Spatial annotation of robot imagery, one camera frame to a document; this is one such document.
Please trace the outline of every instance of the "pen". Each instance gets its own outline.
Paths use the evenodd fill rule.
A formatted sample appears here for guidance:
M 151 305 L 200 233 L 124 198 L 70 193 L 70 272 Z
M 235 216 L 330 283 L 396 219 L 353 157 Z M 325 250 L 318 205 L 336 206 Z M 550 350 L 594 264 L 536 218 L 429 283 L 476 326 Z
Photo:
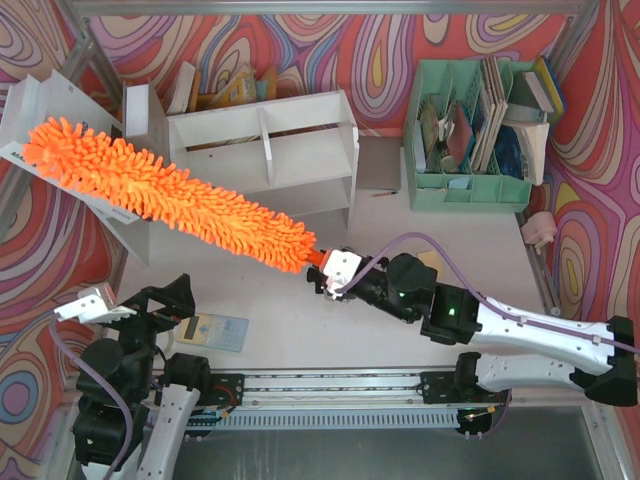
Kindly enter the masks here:
M 398 193 L 398 191 L 394 190 L 393 192 L 372 193 L 371 196 L 372 197 L 386 197 L 387 195 L 395 195 L 396 193 Z

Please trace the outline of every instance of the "gray notebook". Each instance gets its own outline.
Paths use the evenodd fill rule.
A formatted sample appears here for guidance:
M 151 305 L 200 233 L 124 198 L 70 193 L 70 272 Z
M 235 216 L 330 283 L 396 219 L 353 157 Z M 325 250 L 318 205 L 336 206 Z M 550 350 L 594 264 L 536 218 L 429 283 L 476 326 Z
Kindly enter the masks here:
M 400 190 L 401 139 L 359 138 L 356 187 L 375 190 Z

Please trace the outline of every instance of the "yellow sticky note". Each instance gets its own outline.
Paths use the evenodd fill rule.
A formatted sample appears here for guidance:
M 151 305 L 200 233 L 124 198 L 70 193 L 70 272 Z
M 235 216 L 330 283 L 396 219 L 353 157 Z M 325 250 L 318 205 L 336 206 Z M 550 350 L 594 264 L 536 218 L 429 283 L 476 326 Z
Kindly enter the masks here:
M 431 267 L 438 272 L 438 278 L 444 274 L 444 262 L 442 257 L 435 250 L 429 250 L 418 254 L 418 259 L 427 267 Z

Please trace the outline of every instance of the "white table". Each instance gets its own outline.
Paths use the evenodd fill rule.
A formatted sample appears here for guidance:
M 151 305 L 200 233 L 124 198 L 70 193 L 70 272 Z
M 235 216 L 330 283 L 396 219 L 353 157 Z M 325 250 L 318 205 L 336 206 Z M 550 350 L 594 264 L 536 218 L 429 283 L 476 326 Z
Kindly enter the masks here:
M 422 231 L 441 242 L 484 294 L 544 311 L 514 215 L 413 212 L 404 183 L 397 195 L 370 195 L 356 192 L 348 232 L 342 217 L 335 216 L 339 212 L 308 217 L 318 246 L 349 246 L 360 254 L 375 254 L 402 233 Z M 150 227 L 150 266 L 127 260 L 120 301 L 148 285 L 164 286 L 188 273 L 197 311 L 250 320 L 242 353 L 173 342 L 168 355 L 202 355 L 212 368 L 225 369 L 366 368 L 454 365 L 458 354 L 469 350 L 433 343 L 420 336 L 419 322 L 406 325 L 364 302 L 327 301 L 314 294 L 305 273 L 281 273 L 160 222 Z M 408 241 L 395 253 L 428 249 L 424 242 Z M 449 270 L 440 280 L 458 283 Z

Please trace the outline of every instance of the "patterned fabric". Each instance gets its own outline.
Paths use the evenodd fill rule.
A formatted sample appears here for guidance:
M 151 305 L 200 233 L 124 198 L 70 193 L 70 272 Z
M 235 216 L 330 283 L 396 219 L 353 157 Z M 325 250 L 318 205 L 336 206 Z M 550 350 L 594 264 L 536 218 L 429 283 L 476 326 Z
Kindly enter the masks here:
M 151 78 L 159 94 L 183 61 L 219 91 L 250 63 L 278 68 L 278 96 L 344 89 L 366 133 L 400 136 L 421 58 L 489 53 L 532 60 L 553 45 L 565 17 L 529 15 L 243 15 L 93 18 L 123 79 Z
M 569 108 L 532 203 L 555 214 L 548 262 L 565 314 L 624 315 L 640 339 L 640 1 L 605 1 L 593 21 L 560 72 Z M 640 452 L 640 408 L 619 413 Z
M 72 45 L 52 2 L 0 0 L 0 107 L 10 84 L 27 74 L 48 78 Z M 99 88 L 91 75 L 83 79 L 89 91 Z M 10 187 L 8 170 L 0 160 L 0 188 Z M 71 386 L 72 367 L 53 348 L 47 313 L 87 284 L 112 282 L 122 254 L 82 203 L 33 180 L 0 245 L 0 478 L 39 475 L 55 410 Z M 77 351 L 92 339 L 71 322 L 61 335 Z

